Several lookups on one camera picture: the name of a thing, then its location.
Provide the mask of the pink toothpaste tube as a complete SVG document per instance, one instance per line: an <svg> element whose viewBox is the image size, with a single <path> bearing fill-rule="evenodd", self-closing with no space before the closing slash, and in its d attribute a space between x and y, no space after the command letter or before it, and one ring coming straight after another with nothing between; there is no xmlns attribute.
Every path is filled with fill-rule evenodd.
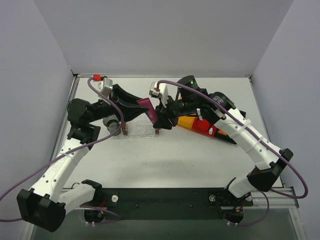
<svg viewBox="0 0 320 240"><path fill-rule="evenodd" d="M147 97L147 98L139 99L136 102L138 103L139 106L148 108L146 115L148 116L151 123L155 124L158 119L158 116L155 108L153 107L153 104L151 103L151 100Z"/></svg>

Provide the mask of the clear textured acrylic tray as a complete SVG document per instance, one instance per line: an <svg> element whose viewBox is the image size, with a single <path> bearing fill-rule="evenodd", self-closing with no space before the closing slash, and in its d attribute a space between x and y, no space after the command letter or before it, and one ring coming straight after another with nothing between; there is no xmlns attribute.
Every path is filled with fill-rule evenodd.
<svg viewBox="0 0 320 240"><path fill-rule="evenodd" d="M153 139L159 135L155 135L155 129L153 128L149 120L137 120L127 122L128 135L123 135L122 129L120 134L113 138L118 139Z"/></svg>

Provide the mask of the orange toothpaste tube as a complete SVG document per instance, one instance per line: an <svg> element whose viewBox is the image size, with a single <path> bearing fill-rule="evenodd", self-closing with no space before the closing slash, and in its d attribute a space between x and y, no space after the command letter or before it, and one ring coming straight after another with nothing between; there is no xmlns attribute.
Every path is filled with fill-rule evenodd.
<svg viewBox="0 0 320 240"><path fill-rule="evenodd" d="M227 136L227 134L226 134L224 131L220 130L220 129L218 129L218 130L216 131L216 135L217 135L217 136Z"/></svg>

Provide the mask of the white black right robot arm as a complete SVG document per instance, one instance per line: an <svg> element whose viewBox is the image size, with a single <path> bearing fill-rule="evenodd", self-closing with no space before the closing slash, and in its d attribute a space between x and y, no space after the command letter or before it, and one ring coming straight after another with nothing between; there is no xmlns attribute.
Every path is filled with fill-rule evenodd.
<svg viewBox="0 0 320 240"><path fill-rule="evenodd" d="M234 178L227 185L228 192L237 199L253 190L268 192L292 159L293 152L271 143L225 94L219 91L209 93L205 88L200 88L193 75L174 83L180 99L173 99L168 94L168 84L168 81L159 81L150 86L150 96L160 101L155 109L157 121L153 126L170 130L178 124L179 117L191 115L206 120L210 127L225 132L254 163L251 172Z"/></svg>

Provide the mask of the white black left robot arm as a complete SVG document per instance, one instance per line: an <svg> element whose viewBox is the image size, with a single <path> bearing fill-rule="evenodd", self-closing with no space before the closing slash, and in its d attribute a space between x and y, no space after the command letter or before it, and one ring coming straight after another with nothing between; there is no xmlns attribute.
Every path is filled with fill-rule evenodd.
<svg viewBox="0 0 320 240"><path fill-rule="evenodd" d="M22 189L16 199L21 218L49 232L55 232L66 215L89 203L101 203L102 185L84 180L74 189L62 189L82 158L98 142L100 126L92 123L110 117L119 123L129 122L149 109L139 104L141 98L115 84L101 91L97 102L74 98L67 105L67 120L71 127L67 138L43 176L29 189Z"/></svg>

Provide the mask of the brown wooden tray end block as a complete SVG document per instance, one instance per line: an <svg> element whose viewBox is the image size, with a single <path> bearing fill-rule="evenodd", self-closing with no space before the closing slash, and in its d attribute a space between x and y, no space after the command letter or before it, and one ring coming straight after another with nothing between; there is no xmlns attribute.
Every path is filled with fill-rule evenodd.
<svg viewBox="0 0 320 240"><path fill-rule="evenodd" d="M122 134L124 136L127 136L129 134L128 125L127 125L127 123L125 121L122 124L121 130L122 130Z"/></svg>

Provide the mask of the yellow plastic bin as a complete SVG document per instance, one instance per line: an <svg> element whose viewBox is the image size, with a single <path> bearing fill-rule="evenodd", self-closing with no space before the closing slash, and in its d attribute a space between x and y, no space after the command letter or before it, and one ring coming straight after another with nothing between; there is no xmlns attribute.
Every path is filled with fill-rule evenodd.
<svg viewBox="0 0 320 240"><path fill-rule="evenodd" d="M195 131L196 128L196 120L197 117L196 116L180 116L178 118L178 122L177 122L177 126L187 129L187 130L191 130L191 131Z"/></svg>

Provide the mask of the red plastic bin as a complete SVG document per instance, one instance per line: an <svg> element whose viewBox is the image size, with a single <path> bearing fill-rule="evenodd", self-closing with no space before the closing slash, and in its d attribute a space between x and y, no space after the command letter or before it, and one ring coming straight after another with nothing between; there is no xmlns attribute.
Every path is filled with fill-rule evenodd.
<svg viewBox="0 0 320 240"><path fill-rule="evenodd" d="M216 127L214 125L211 125L207 120L200 120L198 117L196 119L196 122L195 122L195 127L196 127L196 130L192 130L193 132L197 133L197 134L201 134L201 135L204 135L204 136L207 136L207 137L214 137L214 133L216 131ZM212 135L209 135L208 133L208 130L210 128L213 128L213 134Z"/></svg>

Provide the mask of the black plastic bin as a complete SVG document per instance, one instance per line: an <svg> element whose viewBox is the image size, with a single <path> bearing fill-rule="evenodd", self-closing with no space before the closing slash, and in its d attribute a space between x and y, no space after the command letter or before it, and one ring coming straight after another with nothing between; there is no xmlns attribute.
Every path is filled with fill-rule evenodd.
<svg viewBox="0 0 320 240"><path fill-rule="evenodd" d="M233 144L233 145L236 145L236 144L237 144L229 135L227 135L227 136L216 135L217 130L218 130L218 129L216 129L215 132L214 132L214 134L213 134L213 137L214 137L214 138L217 138L218 140L221 140L221 141L224 141L224 142Z"/></svg>

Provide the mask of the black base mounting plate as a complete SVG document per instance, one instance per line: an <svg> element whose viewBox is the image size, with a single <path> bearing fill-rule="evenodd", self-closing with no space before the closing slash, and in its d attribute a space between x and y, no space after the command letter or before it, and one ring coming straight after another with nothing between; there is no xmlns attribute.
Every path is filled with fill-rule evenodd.
<svg viewBox="0 0 320 240"><path fill-rule="evenodd" d="M242 220L243 207L253 206L250 194L235 198L222 187L101 188L83 206L89 223L117 220L220 220L230 212Z"/></svg>

